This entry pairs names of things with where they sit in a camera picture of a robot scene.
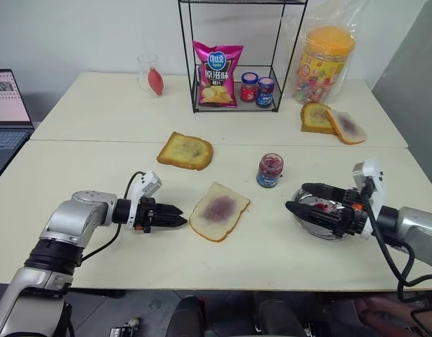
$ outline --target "stainless steel bowl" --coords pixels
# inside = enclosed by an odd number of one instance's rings
[[[294,196],[294,201],[300,204],[308,204],[312,206],[316,204],[322,205],[322,207],[325,208],[324,211],[328,213],[337,212],[339,209],[343,208],[343,206],[340,203],[331,200],[317,198],[313,196],[311,193],[305,192],[302,189],[296,192]],[[336,235],[331,233],[331,231],[328,230],[327,228],[323,228],[318,225],[314,225],[313,223],[309,223],[308,221],[301,220],[297,216],[295,217],[295,219],[304,230],[311,233],[315,237],[319,237],[324,240],[339,241],[339,240],[344,240],[349,236],[348,234],[344,234],[343,237],[337,237]]]

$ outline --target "black cable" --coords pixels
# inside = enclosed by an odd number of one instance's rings
[[[381,252],[383,253],[384,258],[386,259],[387,264],[389,265],[390,269],[392,270],[392,273],[395,275],[395,277],[398,280],[398,285],[397,285],[398,299],[403,303],[411,303],[411,302],[415,302],[417,300],[421,300],[421,299],[426,298],[426,294],[420,295],[420,296],[413,296],[411,298],[405,298],[403,296],[405,286],[406,287],[416,286],[423,281],[432,279],[432,275],[424,275],[421,277],[417,277],[416,279],[413,279],[412,281],[406,280],[407,276],[409,275],[409,273],[412,269],[412,266],[414,265],[415,253],[414,253],[414,250],[412,249],[412,247],[405,242],[402,243],[402,246],[404,246],[405,249],[407,250],[409,258],[408,258],[408,261],[406,263],[406,266],[403,268],[403,271],[400,273],[399,269],[397,268],[397,266],[393,262],[393,259],[390,255],[389,250],[387,248],[387,245],[384,241],[381,230],[379,229],[379,226],[377,225],[377,221],[374,217],[372,207],[370,206],[369,198],[372,194],[371,193],[371,187],[370,187],[371,184],[369,183],[366,185],[369,187],[364,189],[364,191],[361,192],[361,199],[365,205],[365,210],[369,216],[370,223],[371,223],[372,229],[373,229],[373,235],[375,236],[375,238],[378,241],[379,248],[381,249]],[[427,312],[430,310],[432,310],[432,305],[430,305],[426,308],[413,310],[413,311],[411,311],[411,318],[420,326],[420,328],[423,331],[425,331],[430,337],[432,337],[432,332],[423,323],[421,323],[420,320],[417,319],[417,317],[416,317],[416,315],[418,315],[419,313]]]
[[[69,337],[75,337],[74,326],[72,325],[72,322],[70,320],[69,323],[67,323],[67,330],[69,330]]]
[[[136,172],[131,176],[131,178],[130,178],[130,180],[129,180],[129,183],[127,184],[126,189],[125,189],[124,199],[126,199],[126,197],[128,196],[128,193],[129,193],[129,190],[130,190],[130,187],[131,187],[131,184],[132,184],[134,178],[136,178],[136,176],[138,176],[138,175],[140,175],[140,174],[142,174],[143,176],[145,175],[145,173],[142,172],[142,171],[136,171]],[[111,245],[114,241],[116,241],[117,237],[119,236],[119,233],[120,233],[120,229],[121,229],[121,227],[122,227],[122,224],[121,224],[121,223],[117,223],[117,230],[116,230],[116,233],[114,234],[114,236],[112,237],[112,239],[111,239],[108,243],[106,243],[106,244],[104,244],[103,246],[101,246],[100,248],[97,248],[95,251],[92,251],[92,252],[90,252],[88,255],[82,257],[82,258],[81,258],[81,263],[83,263],[85,260],[89,259],[91,256],[94,256],[94,255],[96,255],[97,253],[100,253],[103,249],[107,248],[107,247],[108,247],[109,245]]]

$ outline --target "bread slice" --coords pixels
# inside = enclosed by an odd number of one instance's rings
[[[234,230],[250,200],[219,183],[213,183],[189,217],[189,224],[200,236],[223,241]]]
[[[331,121],[334,130],[336,130],[337,135],[343,143],[354,145],[366,141],[367,134],[356,124],[349,113],[330,109],[325,110],[325,114]]]
[[[213,147],[209,142],[173,132],[158,154],[157,161],[183,169],[202,170],[211,163],[212,158]]]
[[[306,103],[301,108],[301,130],[306,132],[336,134],[325,110],[331,110],[328,105],[321,103]]]

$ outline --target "orange lid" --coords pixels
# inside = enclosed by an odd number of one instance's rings
[[[347,56],[355,48],[355,40],[343,28],[323,26],[306,35],[306,47],[314,53]]]

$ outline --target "pink snack bag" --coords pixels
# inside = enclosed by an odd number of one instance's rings
[[[202,61],[199,104],[237,107],[233,73],[244,46],[208,47],[197,41],[193,45]]]

